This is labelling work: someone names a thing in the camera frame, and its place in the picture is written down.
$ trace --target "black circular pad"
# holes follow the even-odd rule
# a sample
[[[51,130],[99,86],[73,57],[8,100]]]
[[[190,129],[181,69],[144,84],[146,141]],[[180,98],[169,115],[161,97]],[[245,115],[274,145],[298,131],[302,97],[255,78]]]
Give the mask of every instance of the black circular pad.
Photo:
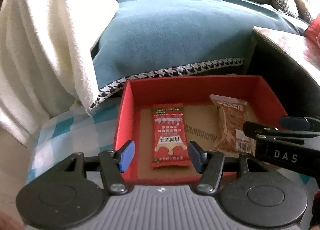
[[[220,203],[236,221],[255,227],[298,222],[307,207],[303,189],[277,171],[247,172],[221,191]]]
[[[248,198],[259,206],[273,207],[284,200],[284,193],[276,187],[261,185],[250,188]]]
[[[40,229],[65,229],[91,218],[102,207],[105,194],[95,183],[68,177],[34,180],[17,196],[17,208],[25,223]]]

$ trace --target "tabletop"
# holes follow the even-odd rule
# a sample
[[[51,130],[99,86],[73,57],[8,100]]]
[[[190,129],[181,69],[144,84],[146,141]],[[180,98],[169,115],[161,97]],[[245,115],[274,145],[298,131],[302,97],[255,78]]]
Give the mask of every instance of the tabletop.
[[[320,86],[320,48],[308,38],[268,28],[253,31],[295,60]]]

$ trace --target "teal cushion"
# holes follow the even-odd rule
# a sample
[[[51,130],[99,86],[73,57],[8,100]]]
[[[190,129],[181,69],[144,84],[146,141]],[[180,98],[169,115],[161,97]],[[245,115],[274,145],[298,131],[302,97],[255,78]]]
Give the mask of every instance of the teal cushion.
[[[142,72],[242,58],[253,26],[299,34],[270,5],[246,0],[118,2],[119,10],[102,33],[93,59],[99,88]]]

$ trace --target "blue gripper pad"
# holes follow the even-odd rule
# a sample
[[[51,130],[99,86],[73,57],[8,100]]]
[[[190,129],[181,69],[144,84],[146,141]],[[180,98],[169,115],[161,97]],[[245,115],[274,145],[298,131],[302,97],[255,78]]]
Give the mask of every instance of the blue gripper pad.
[[[282,116],[279,118],[279,124],[282,128],[293,131],[310,131],[311,124],[305,118]]]
[[[192,165],[195,168],[196,172],[203,173],[204,163],[202,162],[201,153],[192,143],[189,143],[188,154],[189,159],[192,162]]]
[[[128,146],[122,151],[119,162],[119,171],[124,173],[127,171],[135,153],[134,141],[131,141]]]

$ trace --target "dried meat snack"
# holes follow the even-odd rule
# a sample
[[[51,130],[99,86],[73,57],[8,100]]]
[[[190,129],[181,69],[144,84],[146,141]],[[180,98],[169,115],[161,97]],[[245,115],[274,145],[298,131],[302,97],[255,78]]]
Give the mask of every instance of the dried meat snack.
[[[218,106],[221,136],[213,144],[214,149],[229,153],[252,153],[252,141],[242,131],[247,120],[245,108],[247,102],[241,99],[210,95]]]
[[[153,162],[151,167],[189,166],[182,104],[156,105],[153,118]]]

